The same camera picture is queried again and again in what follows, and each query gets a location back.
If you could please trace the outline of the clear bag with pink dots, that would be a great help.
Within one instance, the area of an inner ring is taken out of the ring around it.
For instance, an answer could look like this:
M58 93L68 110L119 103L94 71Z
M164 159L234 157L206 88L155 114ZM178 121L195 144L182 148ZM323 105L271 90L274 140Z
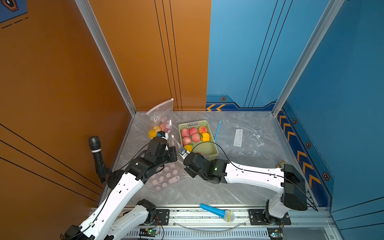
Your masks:
M146 186L153 193L162 192L178 183L181 178L182 170L180 162L177 160L176 162L166 164L161 172L156 173L149 179Z

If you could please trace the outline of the large pink peach top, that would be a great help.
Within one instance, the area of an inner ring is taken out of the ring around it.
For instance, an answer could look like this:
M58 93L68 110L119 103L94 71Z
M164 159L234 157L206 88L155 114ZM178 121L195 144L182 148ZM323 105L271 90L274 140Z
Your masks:
M181 129L181 136L182 136L182 138L189 137L190 136L190 130L187 128Z

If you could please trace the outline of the light green perforated basket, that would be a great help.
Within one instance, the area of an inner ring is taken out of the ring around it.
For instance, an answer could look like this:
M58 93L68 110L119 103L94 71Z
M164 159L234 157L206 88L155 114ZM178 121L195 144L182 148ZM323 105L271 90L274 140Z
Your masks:
M209 123L206 120L201 120L201 121L195 121L195 122L190 122L190 123L183 123L179 124L179 133L182 141L182 136L181 136L181 129L190 129L190 128L197 128L204 126L208 129L208 133L210 134L210 141L209 142L202 142L201 140L198 143L195 143L192 141L193 146L193 153L200 153L203 155L208 160L213 160L217 155L218 155L218 149L214 142L214 136L213 133L210 129Z

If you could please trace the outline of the pink peach front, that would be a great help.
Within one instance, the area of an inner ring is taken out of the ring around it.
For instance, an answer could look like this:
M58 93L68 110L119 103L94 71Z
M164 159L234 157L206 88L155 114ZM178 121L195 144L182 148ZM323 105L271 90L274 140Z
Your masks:
M160 128L163 132L165 133L170 133L171 132L171 129L172 129L172 125L170 123L161 123L160 124Z

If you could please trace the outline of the yellow peach with red spot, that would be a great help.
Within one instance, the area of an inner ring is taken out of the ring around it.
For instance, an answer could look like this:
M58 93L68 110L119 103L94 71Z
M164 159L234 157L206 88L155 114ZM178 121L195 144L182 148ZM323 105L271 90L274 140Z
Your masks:
M162 128L159 127L159 126L154 127L154 131L155 131L156 133L160 132L161 130L162 130Z

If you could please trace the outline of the clear zip-top bag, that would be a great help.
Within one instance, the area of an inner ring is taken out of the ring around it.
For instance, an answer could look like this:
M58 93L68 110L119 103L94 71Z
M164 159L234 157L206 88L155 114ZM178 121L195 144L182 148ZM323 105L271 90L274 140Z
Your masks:
M156 126L160 126L161 123L170 123L173 126L172 121L172 115L174 111L174 99L171 98L170 100L167 100L161 104L158 104L157 106L150 109L148 112L146 112L147 116L150 119L150 128L149 131L154 129Z

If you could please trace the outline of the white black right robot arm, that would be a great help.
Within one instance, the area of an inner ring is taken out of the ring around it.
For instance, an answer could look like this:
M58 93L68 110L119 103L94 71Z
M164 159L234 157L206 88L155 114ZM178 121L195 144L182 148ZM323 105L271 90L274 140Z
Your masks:
M275 192L267 200L265 209L255 214L252 222L265 225L280 225L288 220L288 212L306 211L308 198L304 177L292 166L265 169L244 166L229 160L209 161L198 153L182 153L185 170L192 177L199 176L212 184L245 184Z

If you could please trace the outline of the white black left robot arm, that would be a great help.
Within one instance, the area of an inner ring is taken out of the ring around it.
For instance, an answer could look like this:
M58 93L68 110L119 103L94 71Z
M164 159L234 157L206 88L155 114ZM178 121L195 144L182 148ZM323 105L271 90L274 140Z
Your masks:
M175 147L168 144L168 135L160 132L148 145L146 151L131 160L127 168L117 171L119 181L107 198L79 226L72 225L60 236L62 240L121 240L139 225L155 221L156 206L141 200L133 210L120 217L130 199L157 174L160 168L177 160Z

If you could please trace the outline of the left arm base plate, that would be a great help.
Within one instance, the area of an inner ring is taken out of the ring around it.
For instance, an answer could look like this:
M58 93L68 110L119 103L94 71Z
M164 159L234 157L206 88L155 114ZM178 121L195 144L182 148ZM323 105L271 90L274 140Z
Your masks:
M170 220L170 210L169 209L156 209L149 213L147 219L144 221L143 225L156 225L161 224L162 226L167 226Z

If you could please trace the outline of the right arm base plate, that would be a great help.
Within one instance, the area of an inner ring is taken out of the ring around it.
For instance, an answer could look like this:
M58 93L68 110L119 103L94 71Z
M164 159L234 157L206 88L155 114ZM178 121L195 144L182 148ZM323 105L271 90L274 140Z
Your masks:
M289 226L292 224L291 218L288 213L279 219L266 214L265 209L249 209L249 220L252 226L256 225L276 225L276 226Z

